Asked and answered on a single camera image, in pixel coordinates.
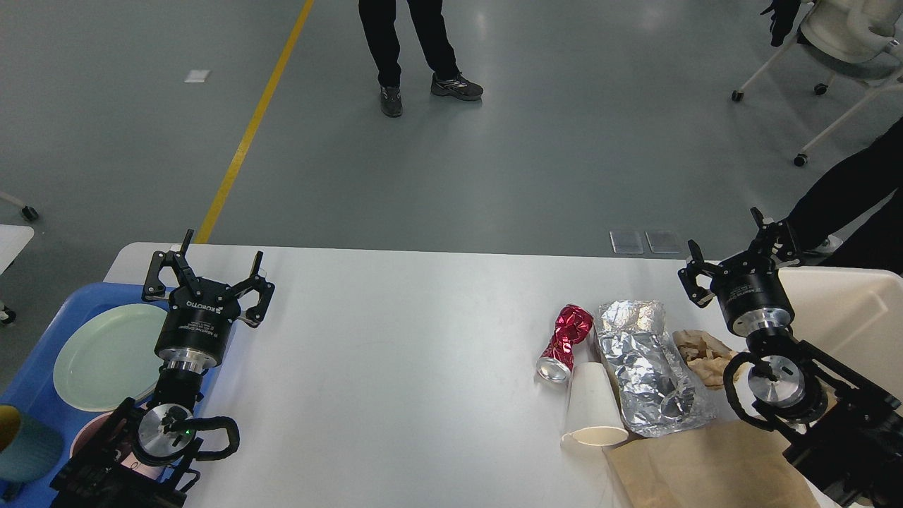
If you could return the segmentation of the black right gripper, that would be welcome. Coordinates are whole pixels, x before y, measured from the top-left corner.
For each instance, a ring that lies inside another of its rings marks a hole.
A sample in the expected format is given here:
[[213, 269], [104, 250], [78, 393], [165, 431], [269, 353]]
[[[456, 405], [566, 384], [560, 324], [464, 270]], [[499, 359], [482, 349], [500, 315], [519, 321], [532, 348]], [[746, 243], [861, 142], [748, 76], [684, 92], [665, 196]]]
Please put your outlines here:
[[[758, 227], [749, 250], [767, 258], [774, 269], [724, 270], [704, 260], [702, 248], [688, 241], [690, 257], [686, 267], [678, 270], [684, 292], [697, 308], [706, 308], [714, 299], [727, 328], [736, 337], [748, 337], [765, 328], [787, 328], [794, 320], [794, 309], [780, 281], [777, 269], [797, 267], [804, 263], [794, 227], [781, 219], [766, 217], [758, 207], [749, 209]], [[698, 277], [709, 277], [710, 289], [698, 284]]]

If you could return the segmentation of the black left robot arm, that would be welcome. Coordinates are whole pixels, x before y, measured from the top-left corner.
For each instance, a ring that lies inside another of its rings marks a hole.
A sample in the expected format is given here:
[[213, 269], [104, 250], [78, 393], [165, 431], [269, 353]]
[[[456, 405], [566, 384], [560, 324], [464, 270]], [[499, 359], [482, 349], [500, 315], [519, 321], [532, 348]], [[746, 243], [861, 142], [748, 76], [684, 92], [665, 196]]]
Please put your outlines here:
[[187, 251], [152, 255], [144, 302], [168, 308], [154, 352], [162, 360], [145, 404], [124, 399], [93, 437], [59, 469], [49, 486], [52, 507], [181, 507], [200, 480], [195, 461], [228, 459], [240, 430], [230, 417], [201, 418], [195, 408], [209, 370], [224, 360], [236, 322], [256, 328], [265, 319], [275, 286], [255, 254], [246, 279], [229, 285], [193, 272]]

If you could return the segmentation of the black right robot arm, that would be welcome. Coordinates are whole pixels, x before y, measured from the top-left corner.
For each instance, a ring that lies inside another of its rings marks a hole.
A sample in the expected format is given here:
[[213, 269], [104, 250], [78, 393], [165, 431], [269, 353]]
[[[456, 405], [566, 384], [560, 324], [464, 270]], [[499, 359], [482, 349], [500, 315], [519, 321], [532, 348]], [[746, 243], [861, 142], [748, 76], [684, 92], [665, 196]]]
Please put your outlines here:
[[746, 250], [719, 263], [695, 241], [678, 272], [686, 295], [706, 308], [716, 300], [727, 328], [747, 344], [722, 380], [742, 421], [788, 441], [783, 457], [835, 504], [902, 504], [901, 401], [808, 341], [794, 338], [794, 309], [780, 269], [800, 263], [788, 222], [751, 209], [757, 234]]

